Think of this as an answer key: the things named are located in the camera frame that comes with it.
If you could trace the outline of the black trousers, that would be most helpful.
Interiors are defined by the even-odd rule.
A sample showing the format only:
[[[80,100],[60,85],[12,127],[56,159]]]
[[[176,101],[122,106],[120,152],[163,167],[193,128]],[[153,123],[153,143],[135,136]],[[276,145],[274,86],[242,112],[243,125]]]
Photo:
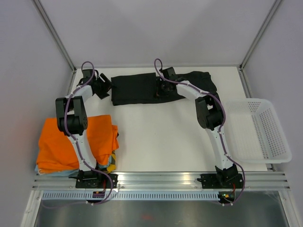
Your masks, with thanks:
[[[189,81],[197,88],[215,94],[216,85],[209,72],[192,71],[176,75],[177,81]],[[117,76],[111,79],[111,101],[114,106],[130,104],[161,104],[173,102],[184,97],[176,91],[176,85],[162,81],[156,73],[144,73],[128,76]]]

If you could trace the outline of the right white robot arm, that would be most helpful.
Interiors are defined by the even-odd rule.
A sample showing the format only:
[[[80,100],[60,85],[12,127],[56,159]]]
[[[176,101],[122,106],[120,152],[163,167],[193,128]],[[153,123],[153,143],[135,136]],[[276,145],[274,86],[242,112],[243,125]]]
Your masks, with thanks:
[[[197,121],[206,130],[215,155],[216,183],[227,187],[238,174],[230,160],[224,136],[225,111],[209,72],[176,74],[173,67],[157,70],[157,92],[163,101],[188,99],[194,102]]]

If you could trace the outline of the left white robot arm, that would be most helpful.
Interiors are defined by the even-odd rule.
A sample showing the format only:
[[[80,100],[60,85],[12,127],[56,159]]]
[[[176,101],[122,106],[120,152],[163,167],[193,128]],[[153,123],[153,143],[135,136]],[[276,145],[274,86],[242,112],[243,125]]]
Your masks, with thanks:
[[[100,170],[93,156],[88,137],[88,117],[85,102],[97,95],[99,99],[109,96],[111,81],[94,69],[82,70],[75,90],[69,96],[57,98],[55,101],[56,120],[59,131],[69,139],[79,163],[78,175],[74,177],[81,187],[97,188],[103,182],[112,183],[112,178]]]

